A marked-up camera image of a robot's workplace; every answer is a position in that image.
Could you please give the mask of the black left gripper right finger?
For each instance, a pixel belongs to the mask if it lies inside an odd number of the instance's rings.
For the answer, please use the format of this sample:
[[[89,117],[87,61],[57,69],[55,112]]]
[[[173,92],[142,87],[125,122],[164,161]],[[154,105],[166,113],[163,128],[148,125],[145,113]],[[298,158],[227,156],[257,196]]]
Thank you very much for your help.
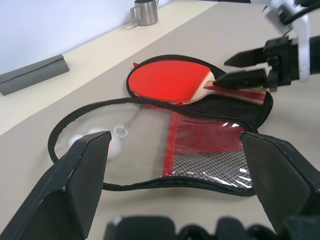
[[[279,237],[320,235],[320,172],[288,141],[240,136],[252,185]]]

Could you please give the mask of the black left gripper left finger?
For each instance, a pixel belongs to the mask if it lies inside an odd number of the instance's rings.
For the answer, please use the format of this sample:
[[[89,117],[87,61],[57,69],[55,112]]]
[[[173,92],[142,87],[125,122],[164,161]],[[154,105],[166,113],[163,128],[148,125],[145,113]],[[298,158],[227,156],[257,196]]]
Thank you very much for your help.
[[[111,133],[78,139],[40,178],[2,240],[85,240],[103,189]]]

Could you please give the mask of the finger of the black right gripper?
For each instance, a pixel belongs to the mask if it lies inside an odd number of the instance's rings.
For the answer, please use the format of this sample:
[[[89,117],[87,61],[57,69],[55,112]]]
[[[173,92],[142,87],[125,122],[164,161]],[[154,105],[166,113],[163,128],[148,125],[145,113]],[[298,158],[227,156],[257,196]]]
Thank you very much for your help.
[[[218,77],[214,85],[226,89],[248,89],[264,87],[267,75],[264,69],[234,71]]]
[[[238,52],[224,62],[225,66],[245,68],[256,66],[266,62],[264,57],[264,48],[256,48]]]

